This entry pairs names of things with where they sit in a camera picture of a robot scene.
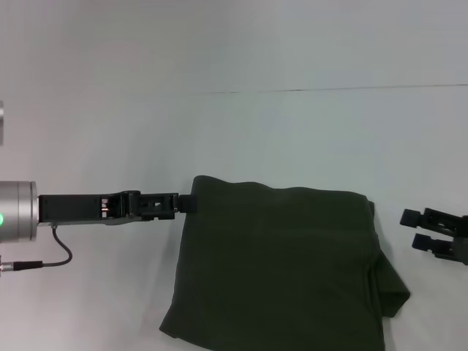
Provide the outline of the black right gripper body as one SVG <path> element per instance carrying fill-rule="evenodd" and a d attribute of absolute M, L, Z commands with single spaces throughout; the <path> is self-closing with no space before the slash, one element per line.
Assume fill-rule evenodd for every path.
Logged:
<path fill-rule="evenodd" d="M 468 265 L 468 238 L 465 234 L 457 234 L 452 242 L 453 259 L 458 263 Z"/>

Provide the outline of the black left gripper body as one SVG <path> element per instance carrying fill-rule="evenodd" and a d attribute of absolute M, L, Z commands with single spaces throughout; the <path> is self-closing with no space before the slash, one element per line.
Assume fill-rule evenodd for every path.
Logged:
<path fill-rule="evenodd" d="M 39 223 L 121 225 L 140 220 L 139 191 L 100 195 L 40 195 Z"/>

